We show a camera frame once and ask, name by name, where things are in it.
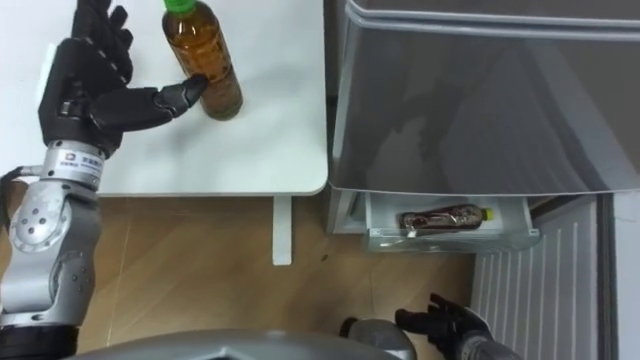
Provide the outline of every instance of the wooden floor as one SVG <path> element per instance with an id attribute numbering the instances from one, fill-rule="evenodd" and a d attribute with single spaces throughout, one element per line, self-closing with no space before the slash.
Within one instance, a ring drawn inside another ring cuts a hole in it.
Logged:
<path id="1" fill-rule="evenodd" d="M 471 257 L 366 254 L 358 236 L 324 234 L 319 196 L 294 201 L 294 262 L 274 267 L 271 206 L 264 198 L 104 199 L 80 352 L 194 329 L 336 333 L 348 316 L 425 310 L 431 292 L 469 301 Z M 2 266 L 7 259 L 3 240 Z M 412 340 L 420 359 L 441 359 L 425 338 Z"/>

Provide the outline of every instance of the bottle in drawer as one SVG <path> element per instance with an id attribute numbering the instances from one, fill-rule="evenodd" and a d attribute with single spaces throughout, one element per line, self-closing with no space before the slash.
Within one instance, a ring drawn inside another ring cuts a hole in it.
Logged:
<path id="1" fill-rule="evenodd" d="M 442 233 L 476 230 L 484 221 L 492 219 L 491 209 L 473 204 L 449 206 L 424 212 L 405 212 L 399 215 L 400 228 L 412 232 L 435 230 Z"/>

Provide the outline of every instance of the green bottle cap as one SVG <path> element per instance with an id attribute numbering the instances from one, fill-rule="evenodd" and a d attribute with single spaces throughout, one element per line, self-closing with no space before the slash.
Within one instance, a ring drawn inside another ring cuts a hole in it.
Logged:
<path id="1" fill-rule="evenodd" d="M 171 13 L 185 13 L 196 7 L 196 0 L 164 0 L 167 11 Z"/>

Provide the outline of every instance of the table leg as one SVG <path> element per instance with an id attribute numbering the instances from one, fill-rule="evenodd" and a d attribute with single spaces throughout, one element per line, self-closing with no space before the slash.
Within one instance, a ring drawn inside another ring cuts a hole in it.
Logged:
<path id="1" fill-rule="evenodd" d="M 273 265 L 291 265 L 291 196 L 273 198 Z"/>

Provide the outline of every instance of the cable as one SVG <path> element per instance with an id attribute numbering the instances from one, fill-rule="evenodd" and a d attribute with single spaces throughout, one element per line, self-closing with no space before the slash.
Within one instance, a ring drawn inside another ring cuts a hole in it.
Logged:
<path id="1" fill-rule="evenodd" d="M 5 228 L 9 233 L 9 225 L 11 217 L 9 216 L 9 192 L 11 191 L 11 182 L 22 175 L 22 166 L 9 171 L 0 178 L 0 231 Z"/>

